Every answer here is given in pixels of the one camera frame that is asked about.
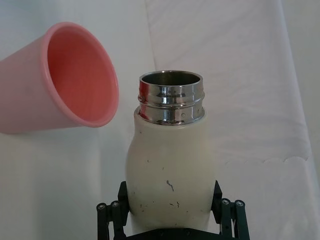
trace white backdrop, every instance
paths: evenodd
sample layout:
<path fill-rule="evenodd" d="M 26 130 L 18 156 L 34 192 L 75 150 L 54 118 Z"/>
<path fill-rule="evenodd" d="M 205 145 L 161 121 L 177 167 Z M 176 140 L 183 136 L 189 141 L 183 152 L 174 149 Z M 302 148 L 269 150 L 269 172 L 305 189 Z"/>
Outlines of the white backdrop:
<path fill-rule="evenodd" d="M 320 176 L 320 1 L 282 0 L 317 174 Z"/>
<path fill-rule="evenodd" d="M 108 51 L 118 112 L 100 129 L 0 134 L 1 240 L 96 239 L 96 204 L 115 200 L 125 179 L 139 76 L 155 66 L 203 75 L 217 178 L 225 197 L 246 202 L 251 239 L 320 239 L 279 0 L 0 0 L 0 59 L 60 21 L 88 28 Z"/>

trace bottle mouth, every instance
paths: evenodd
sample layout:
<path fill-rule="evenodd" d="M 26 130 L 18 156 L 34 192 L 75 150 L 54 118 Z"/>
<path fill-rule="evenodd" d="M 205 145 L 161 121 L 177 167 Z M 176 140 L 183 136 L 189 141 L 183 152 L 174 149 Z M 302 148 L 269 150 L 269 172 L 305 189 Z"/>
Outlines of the bottle mouth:
<path fill-rule="evenodd" d="M 159 125 L 183 125 L 205 115 L 203 78 L 179 70 L 154 71 L 140 77 L 137 113 Z"/>
<path fill-rule="evenodd" d="M 186 86 L 197 84 L 202 77 L 189 71 L 164 70 L 149 72 L 140 77 L 140 81 L 157 86 Z"/>

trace bolt head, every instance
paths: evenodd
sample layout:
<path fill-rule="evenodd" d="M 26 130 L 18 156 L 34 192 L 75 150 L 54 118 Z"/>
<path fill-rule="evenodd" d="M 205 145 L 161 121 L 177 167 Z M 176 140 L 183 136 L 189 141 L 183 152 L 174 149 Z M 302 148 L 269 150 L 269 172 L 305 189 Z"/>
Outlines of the bolt head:
<path fill-rule="evenodd" d="M 104 204 L 100 204 L 99 206 L 98 206 L 98 209 L 99 210 L 102 210 L 102 209 L 104 209 L 106 206 L 104 205 Z"/>
<path fill-rule="evenodd" d="M 237 201 L 236 204 L 239 206 L 239 207 L 242 207 L 244 205 L 244 203 L 242 201 Z"/>
<path fill-rule="evenodd" d="M 119 206 L 119 202 L 115 201 L 115 202 L 112 203 L 112 207 L 113 207 L 113 208 L 116 208 L 116 207 L 118 207 L 118 206 Z"/>
<path fill-rule="evenodd" d="M 222 200 L 222 203 L 223 203 L 224 205 L 228 205 L 228 204 L 229 204 L 229 201 L 226 200 L 226 199 L 223 199 L 223 200 Z"/>

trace pink plastic cup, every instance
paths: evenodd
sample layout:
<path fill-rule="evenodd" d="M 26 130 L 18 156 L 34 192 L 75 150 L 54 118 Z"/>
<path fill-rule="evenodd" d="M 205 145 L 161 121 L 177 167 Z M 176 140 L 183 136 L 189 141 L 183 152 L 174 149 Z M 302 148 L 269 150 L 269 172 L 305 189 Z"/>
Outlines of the pink plastic cup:
<path fill-rule="evenodd" d="M 71 22 L 0 61 L 0 132 L 106 125 L 119 101 L 112 62 L 99 41 Z"/>

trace bottle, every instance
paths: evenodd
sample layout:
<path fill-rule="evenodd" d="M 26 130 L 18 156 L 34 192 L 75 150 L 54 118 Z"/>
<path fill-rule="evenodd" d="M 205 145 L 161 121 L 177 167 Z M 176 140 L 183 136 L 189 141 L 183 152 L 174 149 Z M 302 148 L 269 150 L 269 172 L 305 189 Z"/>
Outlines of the bottle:
<path fill-rule="evenodd" d="M 202 106 L 203 79 L 186 71 L 140 77 L 126 184 L 135 234 L 159 228 L 208 227 L 214 160 Z"/>

